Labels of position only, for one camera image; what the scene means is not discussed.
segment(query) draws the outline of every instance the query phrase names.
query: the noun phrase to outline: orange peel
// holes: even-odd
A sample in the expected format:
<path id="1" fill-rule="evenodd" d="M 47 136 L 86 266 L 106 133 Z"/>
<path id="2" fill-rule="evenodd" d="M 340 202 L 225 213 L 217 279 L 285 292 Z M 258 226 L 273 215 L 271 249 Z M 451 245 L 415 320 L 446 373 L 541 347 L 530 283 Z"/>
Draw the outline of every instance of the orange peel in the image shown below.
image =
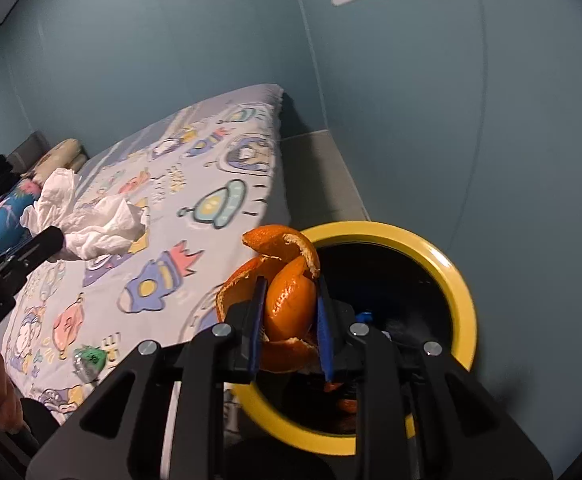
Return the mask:
<path id="1" fill-rule="evenodd" d="M 264 304 L 264 336 L 260 368 L 269 372 L 297 371 L 318 356 L 311 327 L 316 307 L 320 260 L 301 232 L 266 225 L 242 235 L 242 242 L 259 253 L 240 266 L 215 298 L 218 319 L 224 321 L 231 305 L 250 300 L 258 276 L 269 283 Z"/>

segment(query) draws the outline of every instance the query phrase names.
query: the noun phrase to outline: mattress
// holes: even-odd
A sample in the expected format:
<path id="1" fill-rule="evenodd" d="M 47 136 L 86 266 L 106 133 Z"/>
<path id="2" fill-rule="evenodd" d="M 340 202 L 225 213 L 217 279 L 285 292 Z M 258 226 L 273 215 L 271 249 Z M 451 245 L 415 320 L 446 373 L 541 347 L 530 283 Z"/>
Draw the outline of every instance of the mattress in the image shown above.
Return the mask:
<path id="1" fill-rule="evenodd" d="M 218 288 L 252 255 L 242 233 L 289 220 L 281 95 L 258 85 L 200 102 L 85 165 L 78 205 L 124 193 L 146 232 L 126 254 L 31 273 L 2 339 L 24 396 L 62 423 L 139 342 L 183 342 L 216 322 Z"/>

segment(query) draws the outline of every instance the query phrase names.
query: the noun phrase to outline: black triangular cutout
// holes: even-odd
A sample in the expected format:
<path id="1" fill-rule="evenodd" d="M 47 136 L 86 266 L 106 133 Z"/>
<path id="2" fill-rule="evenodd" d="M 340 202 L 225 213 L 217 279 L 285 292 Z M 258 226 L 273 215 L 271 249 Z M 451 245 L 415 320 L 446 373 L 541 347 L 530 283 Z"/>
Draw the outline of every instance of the black triangular cutout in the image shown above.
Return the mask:
<path id="1" fill-rule="evenodd" d="M 462 382 L 453 374 L 446 374 L 446 384 L 449 387 L 455 411 L 460 420 L 462 433 L 466 437 L 477 436 L 493 430 L 497 420 L 486 406 L 463 386 Z"/>
<path id="2" fill-rule="evenodd" d="M 84 415 L 80 421 L 82 430 L 106 438 L 115 438 L 120 429 L 134 381 L 135 374 L 130 372 L 118 377 L 116 383 Z"/>

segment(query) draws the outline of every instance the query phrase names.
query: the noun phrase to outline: human hand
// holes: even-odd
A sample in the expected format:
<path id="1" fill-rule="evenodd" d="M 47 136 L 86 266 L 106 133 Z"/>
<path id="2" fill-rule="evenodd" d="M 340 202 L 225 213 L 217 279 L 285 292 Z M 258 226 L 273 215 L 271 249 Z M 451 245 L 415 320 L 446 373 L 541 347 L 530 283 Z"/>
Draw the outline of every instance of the human hand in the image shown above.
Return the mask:
<path id="1" fill-rule="evenodd" d="M 22 404 L 8 378 L 4 359 L 0 354 L 0 430 L 17 433 L 23 426 Z"/>

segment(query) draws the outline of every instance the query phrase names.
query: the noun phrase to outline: floor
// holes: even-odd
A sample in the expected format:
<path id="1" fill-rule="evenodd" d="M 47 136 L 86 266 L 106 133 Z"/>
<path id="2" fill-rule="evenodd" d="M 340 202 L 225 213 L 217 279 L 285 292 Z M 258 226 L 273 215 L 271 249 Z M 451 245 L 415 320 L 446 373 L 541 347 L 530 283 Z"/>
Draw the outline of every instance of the floor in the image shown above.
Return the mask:
<path id="1" fill-rule="evenodd" d="M 301 230 L 339 220 L 368 220 L 327 130 L 283 139 L 280 148 L 292 227 Z"/>

